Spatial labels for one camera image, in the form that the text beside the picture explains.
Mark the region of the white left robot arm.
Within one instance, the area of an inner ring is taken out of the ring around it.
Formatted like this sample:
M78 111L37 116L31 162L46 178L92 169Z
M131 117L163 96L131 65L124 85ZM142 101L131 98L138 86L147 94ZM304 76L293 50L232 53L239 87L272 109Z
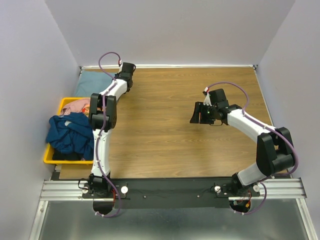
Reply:
M133 86L133 74L136 66L123 62L115 79L100 93L90 97L89 123L92 127L94 152L93 165L89 175L89 189L104 198L115 187L110 181L109 150L111 133L117 123L117 102Z

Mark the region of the light blue t shirt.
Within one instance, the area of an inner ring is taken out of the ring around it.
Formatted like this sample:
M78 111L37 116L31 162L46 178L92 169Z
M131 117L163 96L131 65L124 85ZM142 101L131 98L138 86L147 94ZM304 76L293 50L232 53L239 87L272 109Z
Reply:
M92 94L103 92L111 85L113 77L115 76L114 73L110 75L111 76L104 72L83 71L79 77L73 96L90 98Z

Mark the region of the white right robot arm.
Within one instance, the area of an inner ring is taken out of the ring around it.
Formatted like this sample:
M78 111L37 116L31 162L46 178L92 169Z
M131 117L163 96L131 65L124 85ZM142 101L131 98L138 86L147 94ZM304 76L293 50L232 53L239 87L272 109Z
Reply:
M296 166L297 154L287 128L265 124L239 105L230 105L222 88L206 88L203 94L204 101L195 103L191 124L212 125L218 120L238 129L256 143L255 163L232 175L229 192L241 196L252 184Z

